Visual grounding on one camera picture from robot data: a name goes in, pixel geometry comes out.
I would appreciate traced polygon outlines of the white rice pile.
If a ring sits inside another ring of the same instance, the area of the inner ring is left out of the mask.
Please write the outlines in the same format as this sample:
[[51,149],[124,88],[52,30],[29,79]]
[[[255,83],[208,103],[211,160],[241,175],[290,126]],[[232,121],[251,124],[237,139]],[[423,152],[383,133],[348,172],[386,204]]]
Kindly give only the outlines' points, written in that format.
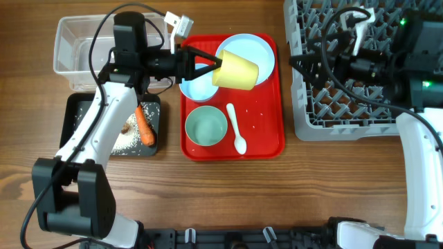
[[[80,125],[83,117],[91,106],[91,101],[80,101],[74,111],[73,131]],[[145,119],[154,134],[159,132],[160,108],[158,102],[142,102]],[[156,142],[152,146],[145,146],[141,142],[136,115],[128,117],[124,128],[125,133],[120,133],[111,151],[112,156],[152,156],[156,153]]]

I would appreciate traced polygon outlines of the light blue plate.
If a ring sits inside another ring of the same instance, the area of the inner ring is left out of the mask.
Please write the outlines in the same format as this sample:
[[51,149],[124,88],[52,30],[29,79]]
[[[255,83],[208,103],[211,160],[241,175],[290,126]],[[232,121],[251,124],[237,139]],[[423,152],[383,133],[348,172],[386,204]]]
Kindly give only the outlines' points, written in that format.
[[259,67],[257,85],[265,82],[274,70],[273,49],[268,42],[257,35],[248,33],[232,35],[219,45],[215,55],[219,56],[222,50],[227,50],[257,64]]

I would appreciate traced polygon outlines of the grey dishwasher rack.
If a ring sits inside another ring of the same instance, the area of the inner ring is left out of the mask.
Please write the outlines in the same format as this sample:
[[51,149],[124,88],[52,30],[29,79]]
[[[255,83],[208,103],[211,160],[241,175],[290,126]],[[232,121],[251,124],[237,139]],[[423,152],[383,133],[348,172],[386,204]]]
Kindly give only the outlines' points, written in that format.
[[[286,0],[283,5],[285,34],[290,53],[311,55],[332,15],[349,1]],[[362,50],[390,55],[401,16],[407,10],[442,16],[441,1],[362,1],[374,8]],[[370,136],[396,136],[395,116],[390,109],[360,103],[331,81],[321,89],[312,86],[297,70],[292,71],[291,97],[297,137],[304,141],[358,140]]]

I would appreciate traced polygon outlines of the yellow cup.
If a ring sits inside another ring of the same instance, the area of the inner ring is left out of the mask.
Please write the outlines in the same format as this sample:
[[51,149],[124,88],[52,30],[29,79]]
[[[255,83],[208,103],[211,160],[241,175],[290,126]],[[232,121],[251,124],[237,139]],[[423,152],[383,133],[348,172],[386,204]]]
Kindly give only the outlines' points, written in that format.
[[227,50],[222,50],[217,57],[222,63],[213,71],[213,86],[250,91],[256,85],[259,75],[257,64]]

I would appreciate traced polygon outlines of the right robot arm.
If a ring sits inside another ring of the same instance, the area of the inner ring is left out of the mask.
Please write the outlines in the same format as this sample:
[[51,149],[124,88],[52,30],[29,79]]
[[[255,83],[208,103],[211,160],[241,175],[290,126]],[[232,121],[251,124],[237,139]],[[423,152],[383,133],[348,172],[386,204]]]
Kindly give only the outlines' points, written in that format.
[[354,46],[346,52],[350,33],[362,38],[375,18],[374,10],[350,6],[337,11],[341,33],[313,39],[314,52],[294,55],[290,65],[309,83],[332,81],[339,89],[353,79],[382,86],[381,106],[397,113],[396,125],[404,151],[407,214],[404,234],[390,234],[365,221],[332,217],[322,228],[308,228],[322,247],[441,248],[442,247],[442,76],[436,73],[442,56],[442,18],[407,10],[401,18],[389,55]]

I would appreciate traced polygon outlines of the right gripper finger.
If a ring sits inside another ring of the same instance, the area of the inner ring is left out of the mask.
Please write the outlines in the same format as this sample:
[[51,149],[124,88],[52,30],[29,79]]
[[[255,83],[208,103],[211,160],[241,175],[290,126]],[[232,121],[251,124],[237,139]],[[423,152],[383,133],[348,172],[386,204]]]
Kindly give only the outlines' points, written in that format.
[[[340,52],[342,50],[345,50],[350,45],[351,38],[352,36],[350,31],[327,35],[326,36],[327,51]],[[308,39],[307,50],[320,52],[321,44],[322,44],[321,37],[315,39]]]
[[294,55],[289,58],[289,65],[296,69],[303,79],[315,89],[323,89],[328,76],[322,66],[320,53]]

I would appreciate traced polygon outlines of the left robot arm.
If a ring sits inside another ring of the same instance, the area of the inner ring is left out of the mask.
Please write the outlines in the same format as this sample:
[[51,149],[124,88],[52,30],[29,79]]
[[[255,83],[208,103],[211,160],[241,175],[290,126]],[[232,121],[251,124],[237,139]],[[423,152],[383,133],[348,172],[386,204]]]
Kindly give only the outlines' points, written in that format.
[[78,243],[137,248],[143,225],[117,213],[105,174],[114,143],[152,77],[193,80],[219,68],[222,60],[190,46],[148,46],[142,13],[118,6],[110,16],[115,45],[102,70],[93,73],[93,102],[56,155],[33,165],[35,200],[28,212],[37,215],[42,230],[73,235]]

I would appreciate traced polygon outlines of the white plastic spoon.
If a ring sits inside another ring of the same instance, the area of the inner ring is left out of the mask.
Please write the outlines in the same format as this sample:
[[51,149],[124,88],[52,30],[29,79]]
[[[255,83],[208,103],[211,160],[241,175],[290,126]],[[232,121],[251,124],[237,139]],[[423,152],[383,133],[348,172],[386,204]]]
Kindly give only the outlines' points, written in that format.
[[239,132],[235,107],[232,103],[228,103],[226,105],[226,110],[227,110],[228,116],[230,118],[230,121],[231,121],[231,124],[233,127],[233,131],[235,134],[235,140],[234,140],[235,149],[239,154],[244,155],[247,150],[247,144],[246,144],[246,140],[241,136],[241,134]]

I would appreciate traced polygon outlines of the brown food scrap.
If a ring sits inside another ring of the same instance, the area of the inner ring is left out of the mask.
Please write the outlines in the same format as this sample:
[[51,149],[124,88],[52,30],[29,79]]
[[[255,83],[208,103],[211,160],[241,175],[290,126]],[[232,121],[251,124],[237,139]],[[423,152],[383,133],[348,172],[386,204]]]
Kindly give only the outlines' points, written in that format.
[[125,134],[125,133],[127,133],[129,131],[129,129],[130,129],[130,125],[125,123],[124,126],[121,129],[121,133]]

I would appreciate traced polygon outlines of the clear plastic bin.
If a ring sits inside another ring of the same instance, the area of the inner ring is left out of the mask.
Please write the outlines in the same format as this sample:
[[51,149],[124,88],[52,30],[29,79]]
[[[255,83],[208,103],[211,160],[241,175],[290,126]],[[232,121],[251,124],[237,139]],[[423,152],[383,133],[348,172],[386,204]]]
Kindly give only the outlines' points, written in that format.
[[83,15],[63,17],[57,27],[53,70],[69,81],[69,87],[75,92],[96,91],[96,83],[89,68],[93,64],[95,73],[99,73],[107,62],[109,50],[115,46],[114,16],[104,22],[95,45],[92,58],[89,50],[93,36],[102,22],[104,15]]

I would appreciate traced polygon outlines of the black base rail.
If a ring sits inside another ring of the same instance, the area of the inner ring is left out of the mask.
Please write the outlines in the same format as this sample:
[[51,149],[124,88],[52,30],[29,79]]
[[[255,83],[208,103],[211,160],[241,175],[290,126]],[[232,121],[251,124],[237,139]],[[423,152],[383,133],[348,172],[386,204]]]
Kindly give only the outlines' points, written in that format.
[[261,230],[145,230],[137,248],[151,249],[301,249],[334,248],[320,227]]

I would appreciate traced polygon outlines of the light blue bowl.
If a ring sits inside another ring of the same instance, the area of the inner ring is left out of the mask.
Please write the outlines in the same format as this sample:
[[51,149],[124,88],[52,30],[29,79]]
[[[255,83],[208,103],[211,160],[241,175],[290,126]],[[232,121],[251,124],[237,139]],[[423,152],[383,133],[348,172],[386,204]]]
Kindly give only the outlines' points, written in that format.
[[206,102],[218,91],[219,87],[213,85],[213,72],[206,73],[194,80],[182,80],[179,88],[182,94],[194,102]]

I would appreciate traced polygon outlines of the green bowl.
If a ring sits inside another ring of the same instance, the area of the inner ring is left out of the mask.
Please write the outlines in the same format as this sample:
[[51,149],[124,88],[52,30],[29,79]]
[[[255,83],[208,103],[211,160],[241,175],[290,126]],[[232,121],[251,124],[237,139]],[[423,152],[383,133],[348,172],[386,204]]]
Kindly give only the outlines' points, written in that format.
[[196,145],[210,147],[226,135],[228,122],[224,113],[216,107],[201,106],[192,110],[185,121],[187,137]]

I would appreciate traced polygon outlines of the orange carrot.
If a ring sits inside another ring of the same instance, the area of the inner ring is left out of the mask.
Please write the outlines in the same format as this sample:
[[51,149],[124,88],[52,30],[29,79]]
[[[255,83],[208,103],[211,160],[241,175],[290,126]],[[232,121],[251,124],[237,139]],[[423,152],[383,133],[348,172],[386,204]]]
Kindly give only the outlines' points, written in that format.
[[148,147],[153,146],[156,142],[156,138],[145,118],[141,105],[136,107],[135,116],[142,144]]

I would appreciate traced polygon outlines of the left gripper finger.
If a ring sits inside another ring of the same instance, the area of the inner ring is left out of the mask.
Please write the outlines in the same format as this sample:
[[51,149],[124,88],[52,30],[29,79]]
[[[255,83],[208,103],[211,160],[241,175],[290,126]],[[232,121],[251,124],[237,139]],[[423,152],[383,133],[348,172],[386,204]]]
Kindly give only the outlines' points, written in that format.
[[201,77],[202,75],[205,75],[209,72],[215,71],[216,69],[218,69],[220,67],[221,67],[220,64],[207,65],[202,68],[196,68],[195,65],[192,65],[188,69],[188,79],[189,80],[197,79],[198,77]]
[[199,50],[195,47],[192,46],[187,46],[186,50],[188,52],[188,57],[190,58],[191,61],[195,62],[195,58],[196,57],[202,57],[204,59],[210,60],[212,62],[214,62],[216,65],[221,65],[222,64],[222,59],[211,55],[207,52],[204,52],[202,50]]

